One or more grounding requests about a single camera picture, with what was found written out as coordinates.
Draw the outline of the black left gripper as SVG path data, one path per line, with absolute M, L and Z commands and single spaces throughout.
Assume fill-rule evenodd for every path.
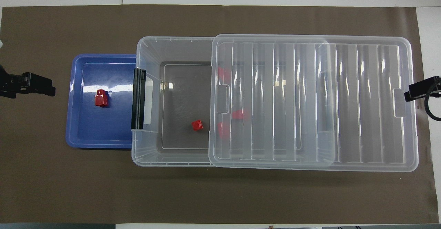
M 10 75 L 0 66 L 0 96 L 16 98 L 17 93 L 21 94 L 43 94 L 55 96 L 55 87 L 52 87 L 52 80 L 34 73 L 25 72 L 22 75 Z

